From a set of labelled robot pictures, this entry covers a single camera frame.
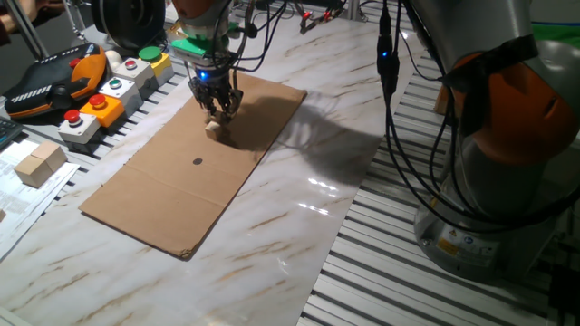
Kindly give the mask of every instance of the cardboard sheet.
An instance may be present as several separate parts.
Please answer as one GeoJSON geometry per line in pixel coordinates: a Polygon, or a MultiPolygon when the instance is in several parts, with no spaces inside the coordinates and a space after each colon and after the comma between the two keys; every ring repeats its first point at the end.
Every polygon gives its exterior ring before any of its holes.
{"type": "Polygon", "coordinates": [[[80,209],[162,251],[192,256],[306,95],[243,74],[238,82],[244,98],[228,135],[206,136],[206,114],[192,98],[80,209]]]}

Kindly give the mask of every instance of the cable connector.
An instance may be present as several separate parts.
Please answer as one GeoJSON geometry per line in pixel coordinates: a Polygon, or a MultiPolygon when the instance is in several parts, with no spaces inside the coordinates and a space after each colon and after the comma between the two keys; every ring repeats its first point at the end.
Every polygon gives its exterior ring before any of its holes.
{"type": "Polygon", "coordinates": [[[377,43],[377,72],[381,76],[386,94],[393,95],[399,80],[399,54],[392,49],[391,16],[385,4],[379,21],[379,41],[377,43]]]}

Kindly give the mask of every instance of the marble-patterned surface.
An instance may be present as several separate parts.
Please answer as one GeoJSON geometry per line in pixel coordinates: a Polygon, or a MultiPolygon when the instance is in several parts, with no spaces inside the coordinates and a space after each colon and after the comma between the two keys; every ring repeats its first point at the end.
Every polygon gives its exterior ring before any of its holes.
{"type": "Polygon", "coordinates": [[[384,132],[378,26],[298,24],[280,22],[255,75],[309,95],[192,259],[77,209],[190,98],[183,82],[0,263],[0,306],[33,325],[295,325],[384,132]]]}

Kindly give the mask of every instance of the wooden block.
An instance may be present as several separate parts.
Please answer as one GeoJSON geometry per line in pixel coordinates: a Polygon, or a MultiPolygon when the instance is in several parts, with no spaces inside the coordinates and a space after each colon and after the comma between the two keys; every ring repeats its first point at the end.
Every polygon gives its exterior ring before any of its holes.
{"type": "Polygon", "coordinates": [[[15,168],[14,172],[25,185],[39,188],[48,180],[53,171],[45,160],[32,155],[27,156],[15,168]]]}
{"type": "Polygon", "coordinates": [[[222,131],[221,126],[219,125],[219,123],[215,121],[211,121],[206,126],[206,136],[215,141],[217,141],[219,139],[219,136],[221,136],[221,131],[222,131]]]}
{"type": "Polygon", "coordinates": [[[66,162],[66,155],[63,149],[51,141],[45,141],[40,144],[31,156],[46,161],[46,164],[48,164],[48,167],[53,173],[66,162]]]}

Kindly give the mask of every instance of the red emergency stop button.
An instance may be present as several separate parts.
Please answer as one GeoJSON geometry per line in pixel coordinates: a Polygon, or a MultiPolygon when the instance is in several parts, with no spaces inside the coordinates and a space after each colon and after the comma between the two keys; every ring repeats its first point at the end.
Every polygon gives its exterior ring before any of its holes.
{"type": "Polygon", "coordinates": [[[105,106],[105,102],[106,102],[106,98],[104,95],[102,94],[96,94],[96,95],[92,95],[91,98],[89,99],[89,103],[95,108],[95,109],[102,109],[105,106]]]}
{"type": "Polygon", "coordinates": [[[81,59],[79,58],[73,59],[71,62],[69,62],[69,66],[71,66],[71,68],[74,68],[76,67],[77,64],[79,64],[80,61],[81,59]]]}
{"type": "Polygon", "coordinates": [[[64,113],[64,118],[69,121],[69,123],[76,123],[81,119],[81,113],[78,110],[68,110],[64,113]]]}

